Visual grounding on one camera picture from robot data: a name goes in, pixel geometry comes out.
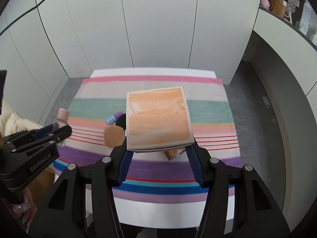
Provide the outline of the left hand with nails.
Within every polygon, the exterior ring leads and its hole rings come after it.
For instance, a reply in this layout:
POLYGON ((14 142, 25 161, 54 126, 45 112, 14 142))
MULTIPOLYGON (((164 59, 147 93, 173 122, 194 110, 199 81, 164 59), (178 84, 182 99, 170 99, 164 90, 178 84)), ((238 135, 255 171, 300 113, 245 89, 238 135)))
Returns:
POLYGON ((29 187, 26 187, 23 190, 23 195, 24 202, 22 204, 9 204, 5 202, 5 205, 14 219, 20 219, 21 223, 29 228, 37 212, 37 207, 33 202, 33 197, 29 187))

